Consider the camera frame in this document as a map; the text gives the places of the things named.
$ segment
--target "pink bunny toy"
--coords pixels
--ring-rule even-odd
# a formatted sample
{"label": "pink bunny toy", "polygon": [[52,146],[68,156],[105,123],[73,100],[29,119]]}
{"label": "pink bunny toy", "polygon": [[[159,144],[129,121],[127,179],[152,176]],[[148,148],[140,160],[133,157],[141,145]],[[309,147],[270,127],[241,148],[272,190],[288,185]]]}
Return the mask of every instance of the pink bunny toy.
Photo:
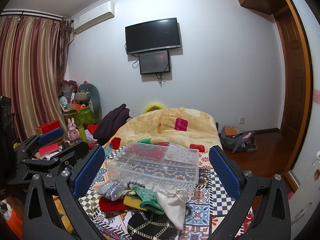
{"label": "pink bunny toy", "polygon": [[76,128],[75,119],[68,119],[68,138],[70,142],[77,143],[80,141],[80,133]]}

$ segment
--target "wooden floor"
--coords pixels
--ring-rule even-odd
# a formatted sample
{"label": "wooden floor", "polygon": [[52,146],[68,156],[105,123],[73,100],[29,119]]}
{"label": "wooden floor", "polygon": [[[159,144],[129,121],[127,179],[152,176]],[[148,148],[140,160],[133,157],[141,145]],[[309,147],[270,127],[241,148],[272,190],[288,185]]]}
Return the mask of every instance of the wooden floor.
{"label": "wooden floor", "polygon": [[[250,170],[256,176],[271,178],[274,174],[283,175],[284,169],[292,154],[292,146],[278,133],[259,134],[254,136],[257,150],[254,152],[239,152],[231,154],[224,151],[227,156],[238,163],[241,169]],[[256,214],[261,197],[255,197],[252,209]]]}

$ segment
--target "air conditioner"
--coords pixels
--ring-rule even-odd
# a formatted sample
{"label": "air conditioner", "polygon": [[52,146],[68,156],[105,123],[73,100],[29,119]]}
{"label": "air conditioner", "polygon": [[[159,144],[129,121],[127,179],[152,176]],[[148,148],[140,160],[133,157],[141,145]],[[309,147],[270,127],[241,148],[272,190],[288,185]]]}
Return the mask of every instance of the air conditioner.
{"label": "air conditioner", "polygon": [[80,15],[74,20],[75,33],[80,33],[115,16],[115,4],[105,2]]}

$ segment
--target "clear plastic box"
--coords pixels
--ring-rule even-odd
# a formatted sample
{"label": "clear plastic box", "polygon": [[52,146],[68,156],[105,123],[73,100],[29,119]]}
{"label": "clear plastic box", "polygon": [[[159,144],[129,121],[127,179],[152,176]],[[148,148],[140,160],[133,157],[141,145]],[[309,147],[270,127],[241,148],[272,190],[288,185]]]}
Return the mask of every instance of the clear plastic box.
{"label": "clear plastic box", "polygon": [[191,196],[198,182],[199,150],[131,142],[108,169],[124,184],[135,181],[153,191],[185,188]]}

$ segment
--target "wooden door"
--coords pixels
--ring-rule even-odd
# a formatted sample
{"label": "wooden door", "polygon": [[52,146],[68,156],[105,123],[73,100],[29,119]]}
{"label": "wooden door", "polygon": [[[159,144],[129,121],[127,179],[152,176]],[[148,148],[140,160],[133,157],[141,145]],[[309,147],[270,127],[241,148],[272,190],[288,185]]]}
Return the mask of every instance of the wooden door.
{"label": "wooden door", "polygon": [[297,25],[289,9],[275,15],[285,61],[285,103],[281,135],[293,146],[301,129],[306,101],[306,66]]}

